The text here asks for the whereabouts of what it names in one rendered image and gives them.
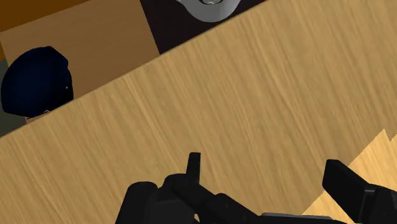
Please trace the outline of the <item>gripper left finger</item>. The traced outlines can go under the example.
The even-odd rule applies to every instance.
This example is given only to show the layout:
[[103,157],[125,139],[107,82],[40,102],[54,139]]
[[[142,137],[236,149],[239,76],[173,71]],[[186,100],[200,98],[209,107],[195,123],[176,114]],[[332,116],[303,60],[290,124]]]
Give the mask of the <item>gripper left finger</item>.
[[257,214],[199,184],[200,158],[191,152],[186,172],[168,175],[160,187],[149,181],[131,184],[115,224],[255,224]]

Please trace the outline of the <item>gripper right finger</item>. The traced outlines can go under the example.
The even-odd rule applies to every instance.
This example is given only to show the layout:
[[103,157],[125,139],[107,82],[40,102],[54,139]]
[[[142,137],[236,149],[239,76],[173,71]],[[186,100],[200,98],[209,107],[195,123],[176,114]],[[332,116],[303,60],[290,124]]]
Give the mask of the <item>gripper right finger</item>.
[[322,186],[354,223],[397,224],[397,191],[365,181],[341,161],[326,161]]

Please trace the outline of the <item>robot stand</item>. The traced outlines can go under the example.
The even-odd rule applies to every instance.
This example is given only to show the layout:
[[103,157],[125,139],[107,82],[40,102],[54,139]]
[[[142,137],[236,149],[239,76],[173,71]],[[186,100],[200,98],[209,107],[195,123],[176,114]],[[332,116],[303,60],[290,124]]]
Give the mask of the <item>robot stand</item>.
[[265,0],[140,0],[159,53]]

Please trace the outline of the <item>dark blue round chair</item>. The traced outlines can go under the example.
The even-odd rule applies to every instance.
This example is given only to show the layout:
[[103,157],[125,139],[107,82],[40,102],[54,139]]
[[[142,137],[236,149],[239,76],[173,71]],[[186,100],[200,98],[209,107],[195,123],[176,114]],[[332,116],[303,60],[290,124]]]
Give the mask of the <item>dark blue round chair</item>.
[[33,48],[7,68],[0,87],[3,110],[33,118],[74,99],[68,60],[52,46]]

